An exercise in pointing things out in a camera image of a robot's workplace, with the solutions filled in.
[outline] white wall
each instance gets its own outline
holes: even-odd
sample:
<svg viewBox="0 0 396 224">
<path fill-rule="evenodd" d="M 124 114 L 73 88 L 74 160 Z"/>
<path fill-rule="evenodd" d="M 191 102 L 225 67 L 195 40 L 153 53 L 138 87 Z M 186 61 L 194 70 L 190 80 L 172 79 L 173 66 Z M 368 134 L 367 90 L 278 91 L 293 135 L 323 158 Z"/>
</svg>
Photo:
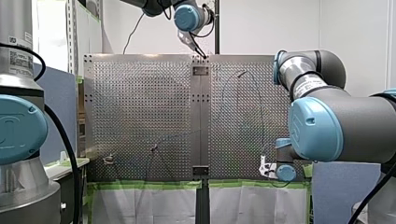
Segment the white wall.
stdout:
<svg viewBox="0 0 396 224">
<path fill-rule="evenodd" d="M 214 6 L 213 0 L 197 2 Z M 318 48 L 319 0 L 223 0 L 220 5 L 223 54 L 275 54 L 280 49 Z M 140 15 L 139 8 L 120 0 L 103 0 L 106 53 L 122 53 Z M 214 52 L 214 34 L 198 42 L 205 52 Z M 174 22 L 161 15 L 141 21 L 126 52 L 191 53 L 191 50 L 179 42 Z"/>
<path fill-rule="evenodd" d="M 222 0 L 222 54 L 317 49 L 319 0 Z"/>
<path fill-rule="evenodd" d="M 346 90 L 353 95 L 387 87 L 389 1 L 320 1 L 320 48 L 341 58 Z"/>
</svg>

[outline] vertical metal post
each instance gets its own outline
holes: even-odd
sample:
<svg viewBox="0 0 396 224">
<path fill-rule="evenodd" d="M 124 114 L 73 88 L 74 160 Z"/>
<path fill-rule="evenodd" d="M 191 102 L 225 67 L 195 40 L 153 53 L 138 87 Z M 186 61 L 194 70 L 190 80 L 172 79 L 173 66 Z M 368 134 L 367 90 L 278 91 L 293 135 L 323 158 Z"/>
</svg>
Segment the vertical metal post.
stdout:
<svg viewBox="0 0 396 224">
<path fill-rule="evenodd" d="M 215 54 L 220 54 L 220 0 L 215 0 Z"/>
<path fill-rule="evenodd" d="M 211 105 L 211 75 L 210 75 L 210 58 L 203 60 L 195 58 L 192 61 L 192 76 L 199 79 L 199 87 L 191 85 L 191 91 L 196 90 L 192 96 L 192 101 L 197 104 L 194 114 L 199 113 L 198 123 L 200 127 L 199 144 L 199 164 L 193 166 L 193 176 L 196 180 L 202 181 L 202 187 L 196 191 L 195 214 L 196 224 L 210 224 L 210 202 L 209 202 L 209 120 Z"/>
</svg>

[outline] pegboard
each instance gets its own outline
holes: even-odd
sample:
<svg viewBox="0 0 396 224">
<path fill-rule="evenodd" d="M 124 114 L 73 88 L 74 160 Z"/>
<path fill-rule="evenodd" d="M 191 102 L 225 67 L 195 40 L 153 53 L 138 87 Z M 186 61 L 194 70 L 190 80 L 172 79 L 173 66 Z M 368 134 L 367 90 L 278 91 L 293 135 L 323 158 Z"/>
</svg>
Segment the pegboard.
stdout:
<svg viewBox="0 0 396 224">
<path fill-rule="evenodd" d="M 260 157 L 276 162 L 288 136 L 290 100 L 274 85 L 272 56 L 212 56 L 210 178 L 262 178 Z"/>
<path fill-rule="evenodd" d="M 90 181 L 191 180 L 193 165 L 208 165 L 210 178 L 263 179 L 261 155 L 276 162 L 275 140 L 288 136 L 290 100 L 272 61 L 87 55 Z"/>
<path fill-rule="evenodd" d="M 192 179 L 191 57 L 89 55 L 85 65 L 90 180 Z"/>
</svg>

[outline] green tape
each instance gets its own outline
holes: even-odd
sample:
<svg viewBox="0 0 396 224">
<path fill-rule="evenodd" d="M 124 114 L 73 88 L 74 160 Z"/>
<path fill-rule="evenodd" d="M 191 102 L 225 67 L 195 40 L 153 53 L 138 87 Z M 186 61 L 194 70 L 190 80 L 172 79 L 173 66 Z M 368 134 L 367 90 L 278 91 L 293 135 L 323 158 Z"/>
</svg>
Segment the green tape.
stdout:
<svg viewBox="0 0 396 224">
<path fill-rule="evenodd" d="M 289 184 L 285 182 L 278 182 L 272 180 L 209 180 L 209 187 L 212 189 L 224 189 L 224 188 L 239 188 L 239 187 L 261 187 L 261 188 L 285 188 L 285 189 L 308 189 L 310 182 L 291 182 Z"/>
<path fill-rule="evenodd" d="M 77 76 L 77 84 L 82 84 L 83 80 L 84 80 L 84 76 Z"/>
<path fill-rule="evenodd" d="M 84 161 L 88 161 L 89 159 L 77 159 L 77 164 L 81 164 Z M 61 166 L 65 166 L 65 167 L 71 167 L 72 165 L 70 164 L 70 161 L 63 161 L 60 164 Z"/>
<path fill-rule="evenodd" d="M 312 172 L 314 170 L 313 164 L 305 164 L 303 165 L 304 175 L 306 178 L 312 178 Z"/>
<path fill-rule="evenodd" d="M 115 182 L 89 183 L 88 188 L 101 189 L 199 189 L 201 181 L 182 182 L 145 182 L 131 180 L 117 180 Z"/>
</svg>

